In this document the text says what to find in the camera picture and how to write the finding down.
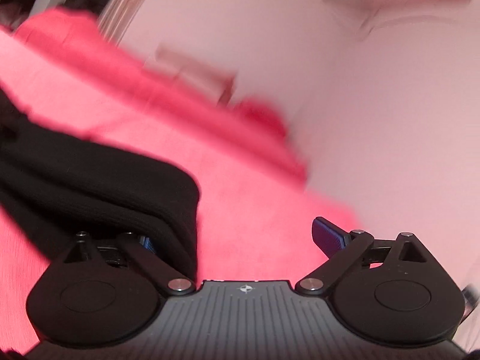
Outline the pink patterned curtain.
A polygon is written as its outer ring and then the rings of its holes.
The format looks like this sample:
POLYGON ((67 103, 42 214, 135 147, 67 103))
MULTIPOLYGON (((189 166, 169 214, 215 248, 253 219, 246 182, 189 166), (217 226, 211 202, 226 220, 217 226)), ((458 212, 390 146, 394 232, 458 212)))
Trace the pink patterned curtain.
POLYGON ((101 35, 119 45, 137 11, 145 0, 109 0, 97 20, 101 35))

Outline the far pink bed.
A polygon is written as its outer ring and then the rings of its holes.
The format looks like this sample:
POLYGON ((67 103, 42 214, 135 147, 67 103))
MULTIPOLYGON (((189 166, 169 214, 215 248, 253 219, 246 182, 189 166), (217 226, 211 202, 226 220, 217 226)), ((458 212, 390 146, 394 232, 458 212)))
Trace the far pink bed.
POLYGON ((285 139, 199 91, 145 67, 143 61, 107 41, 93 14, 51 8, 32 16, 13 37, 40 55, 112 89, 131 106, 156 119, 170 118, 203 141, 233 150, 305 183, 307 165, 285 139))

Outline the folded red blanket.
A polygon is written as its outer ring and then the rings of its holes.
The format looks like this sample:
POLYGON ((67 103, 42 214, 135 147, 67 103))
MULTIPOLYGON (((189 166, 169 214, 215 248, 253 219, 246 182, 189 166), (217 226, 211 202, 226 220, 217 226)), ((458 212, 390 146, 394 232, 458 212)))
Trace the folded red blanket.
POLYGON ((271 136, 282 140, 287 138, 288 127, 283 115, 268 98, 244 97, 233 106, 232 110, 236 115, 262 128, 271 136))

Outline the lower pink pillow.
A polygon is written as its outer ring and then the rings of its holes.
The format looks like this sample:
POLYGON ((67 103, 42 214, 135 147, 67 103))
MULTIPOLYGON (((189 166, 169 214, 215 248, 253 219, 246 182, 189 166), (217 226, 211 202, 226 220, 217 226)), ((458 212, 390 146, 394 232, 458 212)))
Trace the lower pink pillow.
POLYGON ((226 105, 233 96, 234 72, 214 67, 174 49, 159 46, 145 66, 196 89, 217 104, 226 105))

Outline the black knit pants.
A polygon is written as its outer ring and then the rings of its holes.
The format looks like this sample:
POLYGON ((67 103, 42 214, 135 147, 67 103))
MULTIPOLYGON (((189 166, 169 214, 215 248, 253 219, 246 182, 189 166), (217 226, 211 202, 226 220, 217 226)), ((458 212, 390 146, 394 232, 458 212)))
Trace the black knit pants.
POLYGON ((1 208, 47 258, 79 232, 132 232, 194 281, 198 205, 178 167, 41 127, 1 94, 1 208))

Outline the near pink bed blanket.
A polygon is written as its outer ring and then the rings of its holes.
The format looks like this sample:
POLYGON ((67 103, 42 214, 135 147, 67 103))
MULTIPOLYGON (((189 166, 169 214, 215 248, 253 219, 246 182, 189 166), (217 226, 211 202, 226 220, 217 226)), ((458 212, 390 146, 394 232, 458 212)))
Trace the near pink bed blanket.
POLYGON ((39 125, 174 164, 199 185, 201 280, 297 281, 323 263, 312 220, 357 227, 353 211, 217 137, 69 72, 7 33, 1 84, 39 125))

